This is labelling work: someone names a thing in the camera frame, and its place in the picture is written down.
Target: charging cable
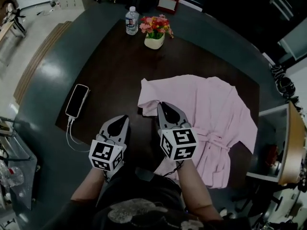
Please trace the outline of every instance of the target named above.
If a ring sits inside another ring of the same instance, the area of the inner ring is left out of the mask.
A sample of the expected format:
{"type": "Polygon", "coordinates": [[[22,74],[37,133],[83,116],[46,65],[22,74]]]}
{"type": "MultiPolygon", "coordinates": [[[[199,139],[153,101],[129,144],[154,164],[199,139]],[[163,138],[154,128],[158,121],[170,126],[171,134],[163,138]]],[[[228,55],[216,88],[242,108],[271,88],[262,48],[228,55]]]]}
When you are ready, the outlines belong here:
{"type": "MultiPolygon", "coordinates": [[[[70,144],[69,144],[69,141],[68,141],[68,131],[70,131],[70,135],[71,135],[71,126],[72,126],[72,123],[74,122],[74,118],[72,118],[71,116],[68,118],[68,124],[67,124],[67,129],[66,129],[66,140],[67,140],[67,144],[69,145],[69,147],[71,149],[73,149],[74,151],[77,151],[77,152],[89,152],[90,150],[88,151],[78,151],[76,150],[75,148],[73,148],[70,144]]],[[[72,135],[71,135],[71,139],[72,141],[74,141],[75,143],[77,144],[81,144],[81,143],[78,143],[76,142],[73,138],[72,138],[72,135]]]]}

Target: flower pot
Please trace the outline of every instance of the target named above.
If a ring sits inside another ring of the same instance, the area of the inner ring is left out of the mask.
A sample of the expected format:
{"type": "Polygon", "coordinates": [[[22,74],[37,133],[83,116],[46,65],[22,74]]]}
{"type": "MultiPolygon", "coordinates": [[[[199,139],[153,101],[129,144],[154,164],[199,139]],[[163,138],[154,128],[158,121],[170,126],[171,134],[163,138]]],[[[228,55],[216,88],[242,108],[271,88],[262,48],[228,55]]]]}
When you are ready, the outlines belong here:
{"type": "Polygon", "coordinates": [[[148,34],[146,35],[144,44],[151,49],[159,49],[164,43],[165,34],[163,34],[163,36],[159,39],[153,39],[153,38],[147,38],[147,37],[148,37],[148,34]]]}

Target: pink garment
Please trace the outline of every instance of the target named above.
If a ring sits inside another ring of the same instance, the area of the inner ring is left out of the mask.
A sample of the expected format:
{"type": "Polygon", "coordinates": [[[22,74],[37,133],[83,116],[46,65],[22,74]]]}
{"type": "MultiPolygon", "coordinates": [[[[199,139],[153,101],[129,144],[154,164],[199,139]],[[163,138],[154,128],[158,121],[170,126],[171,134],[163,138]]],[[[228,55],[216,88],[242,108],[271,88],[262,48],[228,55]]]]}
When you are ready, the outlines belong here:
{"type": "MultiPolygon", "coordinates": [[[[144,116],[157,116],[157,104],[169,102],[185,112],[195,128],[199,149],[193,162],[210,188],[227,186],[230,147],[241,141],[253,153],[257,127],[236,88],[217,77],[193,75],[147,81],[143,79],[138,106],[144,116]]],[[[176,167],[165,158],[155,173],[166,174],[176,167]]],[[[178,174],[169,176],[178,179],[178,174]]]]}

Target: smartphone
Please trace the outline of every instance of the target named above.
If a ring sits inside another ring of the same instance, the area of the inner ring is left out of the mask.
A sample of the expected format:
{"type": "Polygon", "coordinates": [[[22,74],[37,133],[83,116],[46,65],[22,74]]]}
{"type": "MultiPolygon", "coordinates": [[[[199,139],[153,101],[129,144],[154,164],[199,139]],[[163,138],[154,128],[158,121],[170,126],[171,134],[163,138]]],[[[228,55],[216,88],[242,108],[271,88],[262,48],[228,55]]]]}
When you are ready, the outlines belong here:
{"type": "Polygon", "coordinates": [[[77,118],[89,92],[90,89],[87,86],[77,84],[66,107],[66,115],[77,118]]]}

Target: white cable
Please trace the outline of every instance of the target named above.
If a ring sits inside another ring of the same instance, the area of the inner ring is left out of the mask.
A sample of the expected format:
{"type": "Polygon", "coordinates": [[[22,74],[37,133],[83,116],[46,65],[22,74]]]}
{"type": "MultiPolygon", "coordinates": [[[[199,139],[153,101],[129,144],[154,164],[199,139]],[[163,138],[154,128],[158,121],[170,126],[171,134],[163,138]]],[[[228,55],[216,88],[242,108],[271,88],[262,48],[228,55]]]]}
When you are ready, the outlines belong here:
{"type": "Polygon", "coordinates": [[[69,147],[70,147],[71,149],[73,149],[74,151],[77,151],[77,152],[89,152],[90,150],[88,150],[88,151],[78,151],[78,150],[76,150],[75,148],[73,148],[73,147],[69,144],[69,141],[68,141],[68,129],[69,129],[70,124],[71,124],[71,119],[72,119],[72,117],[69,117],[69,119],[68,119],[68,124],[67,124],[67,129],[66,129],[66,140],[67,140],[67,144],[68,144],[69,147]]]}
{"type": "Polygon", "coordinates": [[[78,145],[81,145],[83,142],[79,143],[79,142],[75,141],[75,140],[72,138],[72,135],[71,135],[71,126],[72,126],[72,124],[73,124],[74,121],[75,121],[75,119],[72,118],[72,119],[71,119],[71,125],[70,125],[70,128],[69,128],[69,134],[70,134],[71,139],[72,139],[72,141],[73,141],[74,143],[76,143],[76,144],[78,144],[78,145]]]}

